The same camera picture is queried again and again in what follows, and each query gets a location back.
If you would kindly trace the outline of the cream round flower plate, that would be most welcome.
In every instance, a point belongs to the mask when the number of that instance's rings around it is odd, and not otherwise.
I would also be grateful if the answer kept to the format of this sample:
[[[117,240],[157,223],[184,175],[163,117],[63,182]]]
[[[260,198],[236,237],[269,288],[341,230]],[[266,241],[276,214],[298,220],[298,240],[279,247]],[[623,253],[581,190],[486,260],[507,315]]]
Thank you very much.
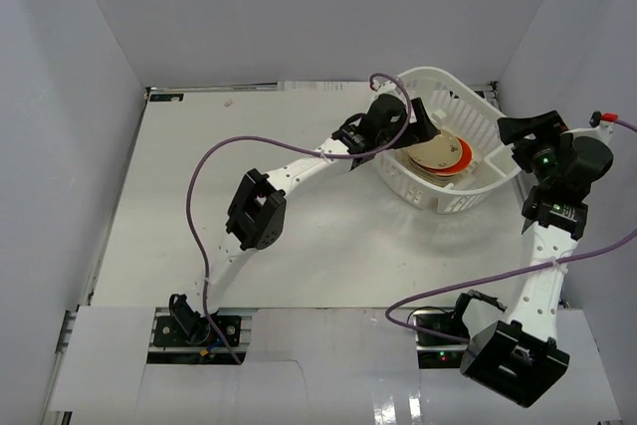
[[[407,147],[406,152],[418,166],[430,170],[442,170],[460,162],[463,146],[456,135],[442,129],[432,139]]]

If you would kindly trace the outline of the orange round plate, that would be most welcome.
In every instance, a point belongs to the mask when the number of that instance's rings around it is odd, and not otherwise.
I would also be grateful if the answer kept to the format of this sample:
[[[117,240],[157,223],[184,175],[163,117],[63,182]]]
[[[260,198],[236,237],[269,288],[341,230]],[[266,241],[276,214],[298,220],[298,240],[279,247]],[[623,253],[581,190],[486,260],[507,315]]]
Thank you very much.
[[[451,171],[454,174],[457,174],[467,169],[470,166],[471,161],[473,159],[473,151],[469,143],[460,136],[458,136],[457,139],[459,140],[460,145],[462,146],[462,155],[460,160],[451,167]]]

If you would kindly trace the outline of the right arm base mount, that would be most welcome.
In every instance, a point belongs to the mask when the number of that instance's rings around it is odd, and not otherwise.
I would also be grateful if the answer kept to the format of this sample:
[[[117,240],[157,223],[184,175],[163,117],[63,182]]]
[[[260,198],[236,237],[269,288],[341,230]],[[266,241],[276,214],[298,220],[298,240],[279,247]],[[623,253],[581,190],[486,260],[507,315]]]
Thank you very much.
[[[413,311],[411,325],[435,331],[435,334],[416,331],[416,350],[421,370],[458,369],[466,344],[447,338],[447,335],[468,340],[468,329],[453,318],[450,309],[422,308]]]

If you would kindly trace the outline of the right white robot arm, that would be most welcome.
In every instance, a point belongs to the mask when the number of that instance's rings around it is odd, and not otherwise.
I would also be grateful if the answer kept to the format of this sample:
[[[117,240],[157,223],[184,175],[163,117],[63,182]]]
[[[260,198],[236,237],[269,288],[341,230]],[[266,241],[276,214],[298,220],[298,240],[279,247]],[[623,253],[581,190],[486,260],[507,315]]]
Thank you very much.
[[[584,200],[613,164],[614,113],[595,112],[588,128],[570,129],[553,110],[498,121],[502,144],[536,179],[522,208],[523,257],[530,272],[504,315],[486,328],[465,309],[449,319],[450,334],[468,344],[461,373],[529,408],[566,373],[569,356],[557,346],[556,313],[567,263],[588,216]]]

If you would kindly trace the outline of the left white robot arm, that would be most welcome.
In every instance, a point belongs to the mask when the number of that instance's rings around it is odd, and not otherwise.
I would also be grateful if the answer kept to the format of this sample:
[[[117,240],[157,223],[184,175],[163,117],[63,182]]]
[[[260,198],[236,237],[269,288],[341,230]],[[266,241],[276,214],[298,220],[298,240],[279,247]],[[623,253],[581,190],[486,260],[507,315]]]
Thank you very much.
[[[366,113],[347,119],[314,153],[265,173],[246,172],[228,207],[224,235],[208,259],[202,304],[215,314],[228,287],[259,250],[281,238],[288,203],[373,158],[376,149],[399,149],[439,133],[420,99],[407,112],[399,98],[379,95]]]

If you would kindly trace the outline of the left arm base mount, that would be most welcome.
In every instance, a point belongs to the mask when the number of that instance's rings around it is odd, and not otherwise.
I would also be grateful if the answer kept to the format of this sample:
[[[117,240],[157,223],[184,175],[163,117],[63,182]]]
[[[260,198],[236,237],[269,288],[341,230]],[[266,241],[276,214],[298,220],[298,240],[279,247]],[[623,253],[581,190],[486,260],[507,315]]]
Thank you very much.
[[[231,347],[240,343],[242,318],[240,316],[211,316],[217,328]],[[155,319],[153,339],[155,347],[209,347],[223,346],[223,339],[201,313],[196,312],[185,295],[173,294],[168,302],[168,313]]]

